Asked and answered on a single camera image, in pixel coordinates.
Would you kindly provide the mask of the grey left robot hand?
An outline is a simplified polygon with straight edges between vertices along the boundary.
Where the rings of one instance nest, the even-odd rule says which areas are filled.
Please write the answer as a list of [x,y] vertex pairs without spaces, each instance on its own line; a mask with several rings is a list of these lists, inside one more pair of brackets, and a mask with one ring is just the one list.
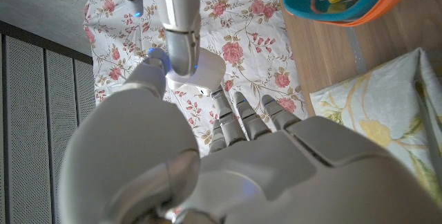
[[162,98],[153,48],[70,139],[62,223],[440,223],[441,208],[388,150],[323,117],[298,119],[266,95],[270,131],[242,95],[223,104],[207,156]]

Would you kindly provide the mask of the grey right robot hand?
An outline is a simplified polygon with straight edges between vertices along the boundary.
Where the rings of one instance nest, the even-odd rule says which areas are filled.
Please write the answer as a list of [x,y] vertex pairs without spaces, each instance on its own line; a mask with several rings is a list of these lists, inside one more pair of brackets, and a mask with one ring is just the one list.
[[225,74],[222,59],[200,50],[200,0],[155,1],[168,46],[166,72],[184,78],[222,77]]

